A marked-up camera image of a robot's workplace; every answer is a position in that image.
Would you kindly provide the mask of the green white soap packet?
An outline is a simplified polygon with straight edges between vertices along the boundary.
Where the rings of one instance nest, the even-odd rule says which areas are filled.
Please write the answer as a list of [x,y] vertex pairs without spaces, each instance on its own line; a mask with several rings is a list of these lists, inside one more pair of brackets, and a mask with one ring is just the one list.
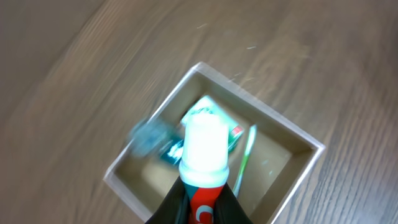
[[215,114],[222,122],[228,125],[228,151],[233,152],[244,133],[244,128],[231,115],[222,109],[221,106],[217,104],[209,95],[203,96],[196,103],[194,103],[193,106],[191,106],[182,116],[180,124],[185,127],[188,118],[197,113]]

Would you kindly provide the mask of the green white toothbrush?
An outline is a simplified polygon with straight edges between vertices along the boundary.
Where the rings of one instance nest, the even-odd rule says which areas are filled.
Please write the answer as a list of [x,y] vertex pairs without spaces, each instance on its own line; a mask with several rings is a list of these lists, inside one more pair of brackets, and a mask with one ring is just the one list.
[[254,142],[256,140],[256,134],[257,134],[257,126],[254,124],[249,128],[248,140],[247,140],[244,154],[242,157],[241,165],[239,167],[238,176],[235,181],[235,185],[233,187],[233,193],[236,198],[238,198],[238,195],[239,195],[239,191],[240,191],[241,184],[243,181],[244,171],[247,166],[249,156],[251,155],[251,151],[254,147]]

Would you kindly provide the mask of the teal mouthwash bottle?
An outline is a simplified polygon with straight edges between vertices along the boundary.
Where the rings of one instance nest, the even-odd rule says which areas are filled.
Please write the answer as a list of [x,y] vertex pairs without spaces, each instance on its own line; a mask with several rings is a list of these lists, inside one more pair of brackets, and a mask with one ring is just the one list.
[[162,119],[143,119],[127,135],[127,148],[133,157],[158,156],[174,167],[182,158],[183,144],[178,129]]

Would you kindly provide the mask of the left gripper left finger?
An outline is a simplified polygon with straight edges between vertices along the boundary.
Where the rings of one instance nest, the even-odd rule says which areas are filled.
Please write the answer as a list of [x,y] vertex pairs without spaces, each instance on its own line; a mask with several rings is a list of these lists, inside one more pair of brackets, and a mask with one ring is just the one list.
[[178,177],[160,207],[145,224],[188,224],[189,215],[189,197],[181,178]]

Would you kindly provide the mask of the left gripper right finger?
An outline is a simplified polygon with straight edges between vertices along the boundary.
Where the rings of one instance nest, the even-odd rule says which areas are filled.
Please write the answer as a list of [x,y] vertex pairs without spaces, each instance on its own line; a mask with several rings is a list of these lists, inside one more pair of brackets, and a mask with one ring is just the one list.
[[214,224],[252,224],[228,184],[216,199]]

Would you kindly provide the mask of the red teal toothpaste tube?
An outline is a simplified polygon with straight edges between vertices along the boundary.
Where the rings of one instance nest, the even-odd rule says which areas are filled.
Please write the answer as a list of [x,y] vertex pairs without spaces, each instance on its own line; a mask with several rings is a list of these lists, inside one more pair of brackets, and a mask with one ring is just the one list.
[[180,178],[192,223],[213,223],[215,202],[228,176],[228,127],[215,114],[195,114],[185,128]]

